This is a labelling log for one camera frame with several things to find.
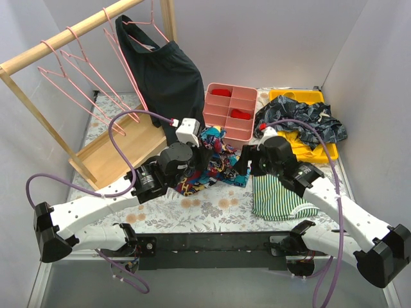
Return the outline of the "colourful comic print shorts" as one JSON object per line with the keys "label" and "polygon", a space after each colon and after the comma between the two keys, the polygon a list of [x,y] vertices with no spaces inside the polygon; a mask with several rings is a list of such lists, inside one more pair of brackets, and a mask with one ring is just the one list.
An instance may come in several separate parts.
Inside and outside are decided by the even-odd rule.
{"label": "colourful comic print shorts", "polygon": [[200,134],[200,144],[212,151],[208,165],[203,170],[195,171],[191,176],[183,178],[174,188],[175,191],[183,196],[189,196],[210,188],[218,181],[236,187],[246,187],[250,170],[247,168],[245,175],[240,175],[234,170],[234,165],[240,156],[223,140],[226,133],[227,131],[221,126],[203,129]]}

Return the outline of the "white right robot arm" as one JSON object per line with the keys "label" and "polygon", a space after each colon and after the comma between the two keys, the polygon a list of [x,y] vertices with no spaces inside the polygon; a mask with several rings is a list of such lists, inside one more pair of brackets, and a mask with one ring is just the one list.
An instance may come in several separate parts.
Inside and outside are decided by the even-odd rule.
{"label": "white right robot arm", "polygon": [[276,176],[284,188],[336,221],[343,233],[305,220],[290,231],[280,244],[282,249],[341,257],[378,288],[387,287],[410,264],[410,230],[402,224],[389,225],[338,193],[337,181],[330,181],[313,164],[298,161],[285,138],[265,137],[258,145],[244,145],[234,167],[239,173]]}

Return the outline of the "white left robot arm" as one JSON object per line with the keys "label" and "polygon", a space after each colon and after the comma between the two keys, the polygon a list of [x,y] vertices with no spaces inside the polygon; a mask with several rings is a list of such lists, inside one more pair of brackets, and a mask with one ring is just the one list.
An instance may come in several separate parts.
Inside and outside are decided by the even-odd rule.
{"label": "white left robot arm", "polygon": [[205,170],[212,155],[205,146],[176,142],[112,183],[113,189],[129,190],[122,196],[105,197],[110,189],[105,187],[98,197],[84,196],[54,206],[46,202],[36,205],[33,227],[41,261],[56,262],[78,250],[104,249],[124,257],[142,250],[144,245],[129,224],[94,227],[92,223],[165,195],[195,171]]}

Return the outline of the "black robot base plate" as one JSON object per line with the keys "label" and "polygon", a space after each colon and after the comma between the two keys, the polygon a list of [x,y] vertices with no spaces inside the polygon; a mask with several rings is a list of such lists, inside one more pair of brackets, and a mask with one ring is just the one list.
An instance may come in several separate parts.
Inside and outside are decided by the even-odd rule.
{"label": "black robot base plate", "polygon": [[282,250],[288,232],[139,234],[135,248],[104,250],[117,260],[137,259],[140,270],[266,268],[296,276],[315,273],[323,253]]}

